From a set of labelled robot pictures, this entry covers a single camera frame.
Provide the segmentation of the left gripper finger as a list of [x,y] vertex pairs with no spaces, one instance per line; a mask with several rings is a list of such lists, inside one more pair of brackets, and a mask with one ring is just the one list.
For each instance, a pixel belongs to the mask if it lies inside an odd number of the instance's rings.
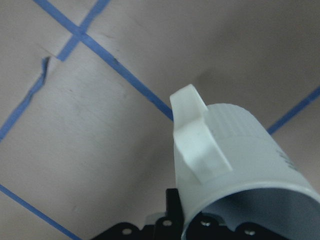
[[177,188],[168,188],[165,191],[166,197],[166,217],[172,222],[172,224],[182,229],[184,226],[184,212]]

